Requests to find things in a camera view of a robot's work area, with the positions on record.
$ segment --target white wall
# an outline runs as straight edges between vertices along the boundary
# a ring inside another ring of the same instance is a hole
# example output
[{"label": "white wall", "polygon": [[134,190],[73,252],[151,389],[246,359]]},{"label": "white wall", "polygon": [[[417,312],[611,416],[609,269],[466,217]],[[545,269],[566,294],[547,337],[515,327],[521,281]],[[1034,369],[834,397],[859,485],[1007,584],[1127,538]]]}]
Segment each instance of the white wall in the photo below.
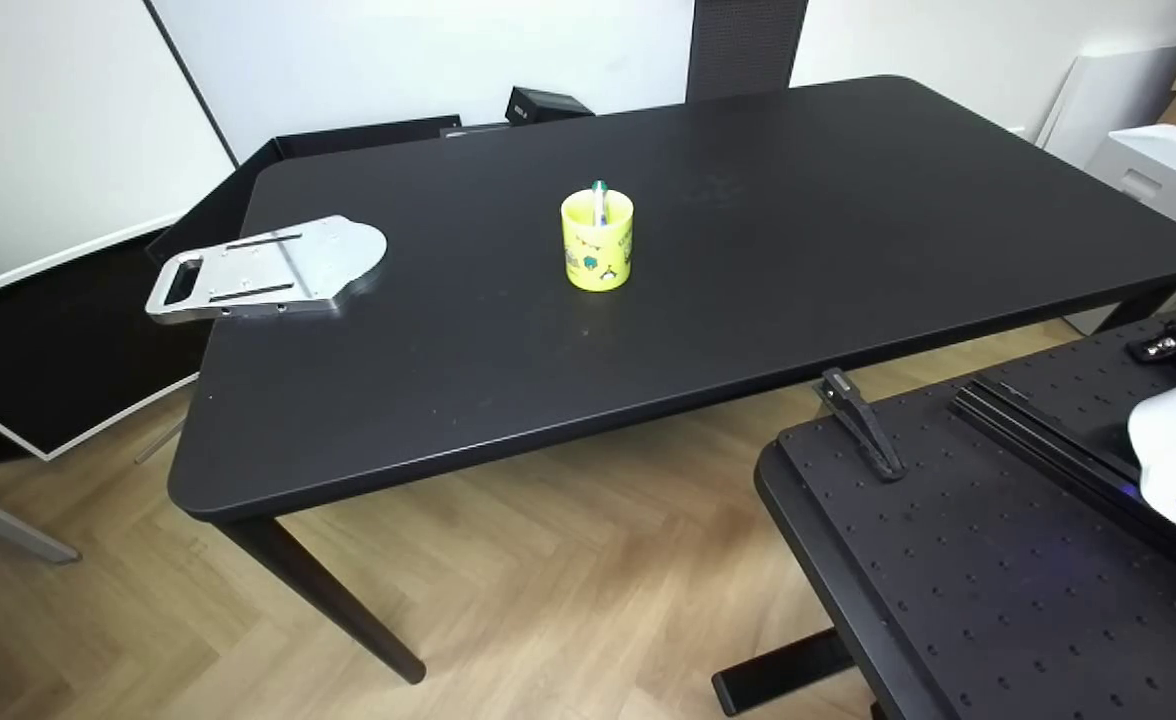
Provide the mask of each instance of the white wall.
[{"label": "white wall", "polygon": [[236,155],[309,126],[506,117],[513,83],[595,113],[680,103],[691,0],[157,0]]},{"label": "white wall", "polygon": [[170,220],[230,169],[140,0],[0,0],[0,270]]},{"label": "white wall", "polygon": [[793,83],[901,72],[1034,134],[1077,53],[1171,45],[1176,0],[811,0]]}]

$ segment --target black stand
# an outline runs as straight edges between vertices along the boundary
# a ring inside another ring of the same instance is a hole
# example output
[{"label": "black stand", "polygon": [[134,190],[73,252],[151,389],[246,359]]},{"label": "black stand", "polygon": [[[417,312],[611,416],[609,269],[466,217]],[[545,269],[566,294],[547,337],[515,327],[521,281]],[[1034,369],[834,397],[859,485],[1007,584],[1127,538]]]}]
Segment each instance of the black stand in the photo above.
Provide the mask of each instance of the black stand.
[{"label": "black stand", "polygon": [[253,552],[271,575],[297,587],[314,609],[337,620],[354,639],[375,652],[398,677],[422,684],[429,677],[425,659],[408,652],[316,554],[268,521],[220,521],[230,538]]},{"label": "black stand", "polygon": [[1111,309],[1111,314],[1105,314],[1105,324],[1102,324],[1096,330],[1107,330],[1107,327],[1119,327],[1119,324],[1150,321],[1150,314],[1157,314],[1162,302],[1171,299],[1171,294],[1176,294],[1176,282],[1157,282],[1157,289],[1150,289],[1150,292],[1142,292],[1142,294],[1133,294],[1133,299],[1119,299],[1119,302]]},{"label": "black stand", "polygon": [[715,688],[721,712],[740,716],[803,684],[820,684],[826,677],[836,677],[854,663],[858,663],[854,652],[844,649],[836,628],[827,628],[820,634],[783,642],[776,652],[751,655],[747,663],[715,670],[713,688]]}]

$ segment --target white box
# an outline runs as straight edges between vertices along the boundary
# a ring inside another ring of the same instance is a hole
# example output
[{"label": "white box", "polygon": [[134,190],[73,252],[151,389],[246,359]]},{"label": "white box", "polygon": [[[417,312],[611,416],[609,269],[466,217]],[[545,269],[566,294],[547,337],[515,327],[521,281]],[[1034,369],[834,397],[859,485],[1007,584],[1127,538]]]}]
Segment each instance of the white box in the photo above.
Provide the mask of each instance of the white box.
[{"label": "white box", "polygon": [[[1176,122],[1107,131],[1086,171],[1176,220]],[[1111,309],[1096,309],[1069,321],[1093,330],[1107,312]]]}]

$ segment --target wooden floor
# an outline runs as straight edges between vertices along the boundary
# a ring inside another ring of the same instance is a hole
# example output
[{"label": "wooden floor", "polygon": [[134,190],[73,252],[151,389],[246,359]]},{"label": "wooden floor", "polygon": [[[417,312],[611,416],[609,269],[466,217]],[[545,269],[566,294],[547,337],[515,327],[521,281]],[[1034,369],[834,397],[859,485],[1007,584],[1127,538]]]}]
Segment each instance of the wooden floor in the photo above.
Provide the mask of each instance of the wooden floor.
[{"label": "wooden floor", "polygon": [[[1063,324],[858,373],[894,397],[1074,340]],[[406,684],[163,479],[188,391],[62,464],[6,464],[0,504],[84,552],[0,545],[0,716],[721,716],[709,677],[827,628],[751,490],[817,416],[783,389],[289,514],[425,659]],[[870,716],[844,670],[747,716]]]}]

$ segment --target black table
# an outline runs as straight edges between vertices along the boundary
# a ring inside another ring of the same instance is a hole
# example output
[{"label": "black table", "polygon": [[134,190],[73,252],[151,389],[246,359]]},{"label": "black table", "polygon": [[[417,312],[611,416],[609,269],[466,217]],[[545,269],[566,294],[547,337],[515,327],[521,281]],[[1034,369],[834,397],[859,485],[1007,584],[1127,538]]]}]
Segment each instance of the black table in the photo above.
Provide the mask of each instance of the black table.
[{"label": "black table", "polygon": [[[1127,357],[1162,330],[1127,324],[985,374],[1127,457],[1127,407],[1176,389],[1176,362]],[[766,448],[758,489],[836,628],[721,670],[729,712],[858,659],[883,716],[1176,716],[1176,533],[970,424],[959,384],[874,407],[901,485],[836,420]]]},{"label": "black table", "polygon": [[[562,270],[593,179],[636,199],[611,294]],[[1176,222],[907,78],[284,158],[246,233],[328,210],[375,282],[217,324],[171,498],[408,678],[279,512],[1176,282]]]}]

